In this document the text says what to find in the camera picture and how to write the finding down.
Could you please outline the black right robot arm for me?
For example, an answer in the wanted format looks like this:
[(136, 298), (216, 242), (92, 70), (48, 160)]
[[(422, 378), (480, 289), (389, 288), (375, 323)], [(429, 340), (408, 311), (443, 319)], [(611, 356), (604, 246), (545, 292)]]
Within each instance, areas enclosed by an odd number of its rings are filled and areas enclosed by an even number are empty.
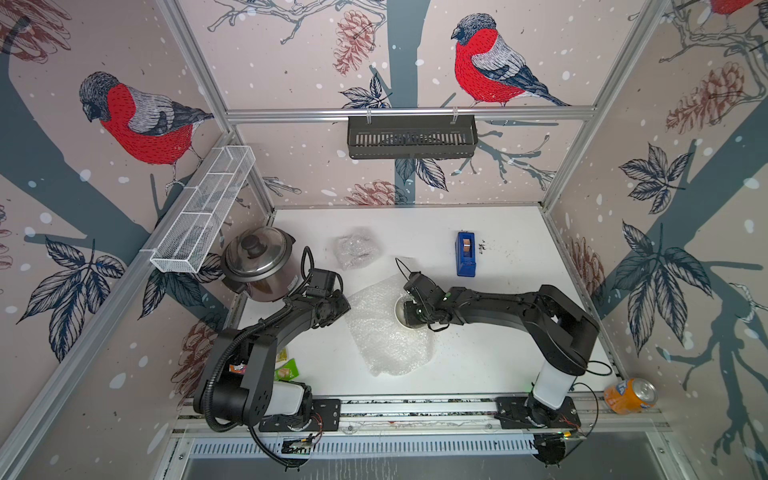
[(520, 294), (465, 287), (445, 291), (423, 273), (412, 272), (404, 291), (411, 297), (403, 306), (408, 328), (488, 324), (528, 333), (545, 360), (528, 401), (530, 411), (563, 406), (571, 386), (587, 372), (600, 333), (599, 323), (553, 285)]

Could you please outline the blue tape dispenser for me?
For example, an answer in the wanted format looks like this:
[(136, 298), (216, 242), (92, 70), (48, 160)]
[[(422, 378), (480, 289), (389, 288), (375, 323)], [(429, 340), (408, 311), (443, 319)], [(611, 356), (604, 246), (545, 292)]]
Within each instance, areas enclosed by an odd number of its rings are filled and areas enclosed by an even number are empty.
[(455, 242), (456, 274), (474, 278), (476, 275), (476, 242), (472, 232), (460, 231)]

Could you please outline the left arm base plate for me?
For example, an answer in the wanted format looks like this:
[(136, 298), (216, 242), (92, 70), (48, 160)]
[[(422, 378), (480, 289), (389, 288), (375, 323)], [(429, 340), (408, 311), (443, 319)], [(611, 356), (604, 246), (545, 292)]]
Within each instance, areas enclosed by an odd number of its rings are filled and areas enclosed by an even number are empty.
[(341, 417), (341, 400), (314, 399), (311, 407), (302, 406), (296, 415), (265, 417), (258, 425), (259, 433), (336, 432)]

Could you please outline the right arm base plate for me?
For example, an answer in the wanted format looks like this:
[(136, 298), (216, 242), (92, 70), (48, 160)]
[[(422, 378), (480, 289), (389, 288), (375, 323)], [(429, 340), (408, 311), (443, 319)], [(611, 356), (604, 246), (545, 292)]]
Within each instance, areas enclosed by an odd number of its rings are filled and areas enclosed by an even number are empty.
[(558, 409), (552, 409), (531, 394), (497, 397), (494, 417), (503, 429), (558, 429), (581, 428), (574, 401), (566, 396)]

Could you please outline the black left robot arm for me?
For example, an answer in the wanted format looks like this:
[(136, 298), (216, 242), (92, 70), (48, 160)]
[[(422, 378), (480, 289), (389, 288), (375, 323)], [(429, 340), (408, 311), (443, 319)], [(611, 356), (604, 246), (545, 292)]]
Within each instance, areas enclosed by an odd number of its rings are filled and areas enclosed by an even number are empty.
[(277, 380), (277, 354), (300, 334), (332, 325), (350, 304), (341, 276), (316, 268), (283, 302), (271, 316), (245, 329), (225, 329), (214, 341), (193, 402), (211, 430), (258, 427), (263, 420), (295, 429), (311, 424), (311, 388)]

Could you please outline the cream ceramic bowl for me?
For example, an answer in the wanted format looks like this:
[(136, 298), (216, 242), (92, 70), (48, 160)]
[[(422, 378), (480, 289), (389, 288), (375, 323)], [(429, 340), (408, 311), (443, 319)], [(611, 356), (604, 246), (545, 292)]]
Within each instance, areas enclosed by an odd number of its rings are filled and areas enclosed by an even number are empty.
[(422, 318), (420, 305), (410, 296), (401, 296), (394, 307), (398, 322), (408, 329), (419, 329), (426, 326)]

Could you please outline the bubble wrap sheet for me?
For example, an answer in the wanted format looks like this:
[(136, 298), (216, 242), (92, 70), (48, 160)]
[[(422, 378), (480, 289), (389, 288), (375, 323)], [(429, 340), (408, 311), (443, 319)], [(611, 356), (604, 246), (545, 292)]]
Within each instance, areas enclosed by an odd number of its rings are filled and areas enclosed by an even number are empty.
[(376, 236), (367, 228), (359, 228), (336, 238), (333, 252), (344, 271), (365, 268), (382, 255)]
[(434, 357), (433, 332), (425, 327), (405, 328), (396, 319), (396, 301), (408, 295), (404, 284), (403, 278), (393, 275), (349, 298), (351, 310), (343, 319), (373, 376), (404, 376)]

